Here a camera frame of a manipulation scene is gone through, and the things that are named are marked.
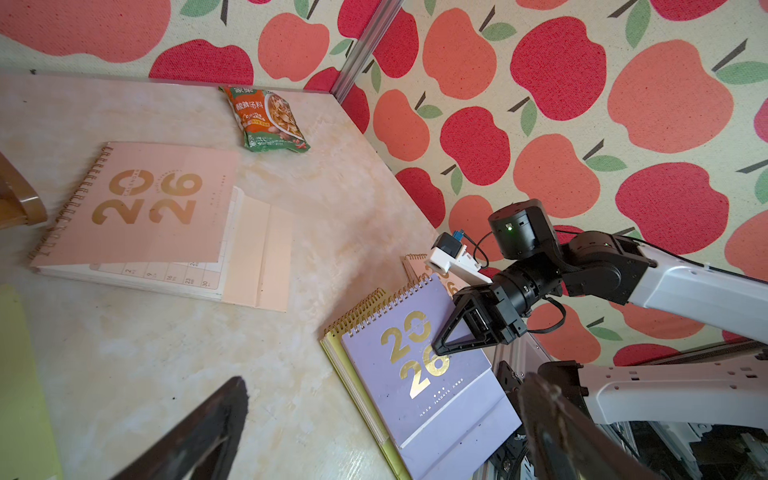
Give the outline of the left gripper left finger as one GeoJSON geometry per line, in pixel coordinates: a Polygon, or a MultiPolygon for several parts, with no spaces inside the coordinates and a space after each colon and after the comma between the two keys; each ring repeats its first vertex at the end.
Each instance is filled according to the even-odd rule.
{"type": "Polygon", "coordinates": [[[248,414],[245,380],[226,381],[117,479],[226,479],[248,414]]]}

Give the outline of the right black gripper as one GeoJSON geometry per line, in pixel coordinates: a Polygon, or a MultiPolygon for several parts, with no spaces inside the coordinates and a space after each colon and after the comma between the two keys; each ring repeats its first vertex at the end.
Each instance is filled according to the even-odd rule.
{"type": "Polygon", "coordinates": [[[544,328],[531,328],[525,319],[539,301],[561,311],[561,303],[552,298],[561,295],[560,283],[556,276],[501,272],[490,284],[460,290],[453,299],[454,310],[431,343],[434,352],[450,356],[507,345],[526,333],[558,330],[561,320],[544,328]]]}

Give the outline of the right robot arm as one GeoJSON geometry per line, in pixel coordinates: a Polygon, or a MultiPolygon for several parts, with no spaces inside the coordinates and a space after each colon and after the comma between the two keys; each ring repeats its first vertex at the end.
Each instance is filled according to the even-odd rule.
{"type": "Polygon", "coordinates": [[[482,274],[463,234],[440,235],[428,265],[465,282],[433,341],[441,356],[511,345],[498,379],[523,424],[491,456],[496,479],[696,478],[703,462],[732,477],[767,469],[767,355],[706,349],[629,367],[538,352],[527,324],[539,301],[593,296],[767,339],[765,282],[598,231],[561,244],[542,204],[489,218],[508,267],[482,274]]]}

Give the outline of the purple 2026 calendar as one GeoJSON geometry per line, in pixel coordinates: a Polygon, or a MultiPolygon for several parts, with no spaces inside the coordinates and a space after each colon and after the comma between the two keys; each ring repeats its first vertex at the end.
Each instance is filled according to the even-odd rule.
{"type": "Polygon", "coordinates": [[[469,479],[521,425],[483,351],[433,348],[453,308],[440,278],[422,276],[341,335],[413,479],[469,479]]]}

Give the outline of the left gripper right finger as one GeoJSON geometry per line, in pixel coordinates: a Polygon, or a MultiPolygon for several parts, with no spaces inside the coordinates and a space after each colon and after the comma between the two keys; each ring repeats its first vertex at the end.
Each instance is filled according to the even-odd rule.
{"type": "Polygon", "coordinates": [[[542,376],[528,373],[521,418],[538,479],[656,479],[542,376]]]}

